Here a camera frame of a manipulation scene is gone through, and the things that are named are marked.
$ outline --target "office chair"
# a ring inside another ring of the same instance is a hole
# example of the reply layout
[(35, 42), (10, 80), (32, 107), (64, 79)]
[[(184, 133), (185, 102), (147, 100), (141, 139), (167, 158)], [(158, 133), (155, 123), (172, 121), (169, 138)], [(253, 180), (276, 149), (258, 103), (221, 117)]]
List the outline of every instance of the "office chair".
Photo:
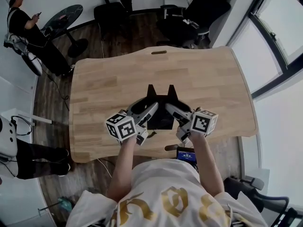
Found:
[(104, 39), (105, 34), (113, 30), (121, 31), (122, 35), (128, 38), (126, 31), (121, 25), (127, 22), (126, 19), (133, 11), (132, 0), (121, 0), (121, 3), (109, 2), (109, 0), (104, 1), (105, 4), (94, 8), (95, 20), (102, 31), (101, 38)]
[(176, 10), (176, 5), (163, 5), (167, 10), (167, 18), (157, 22), (158, 29), (169, 41), (158, 41), (157, 45), (167, 44), (177, 47), (191, 48), (198, 45), (201, 39), (209, 33), (210, 25), (230, 8), (226, 0), (193, 0), (183, 11), (183, 16), (173, 16), (170, 10)]
[[(288, 197), (265, 196), (260, 194), (254, 187), (231, 177), (224, 180), (224, 189), (234, 199), (237, 199), (239, 193), (243, 192), (261, 213), (268, 226), (272, 227), (279, 224), (281, 216), (285, 213), (289, 203)], [(285, 215), (282, 221), (289, 224), (295, 219), (293, 216), (294, 213), (291, 210), (289, 214)]]

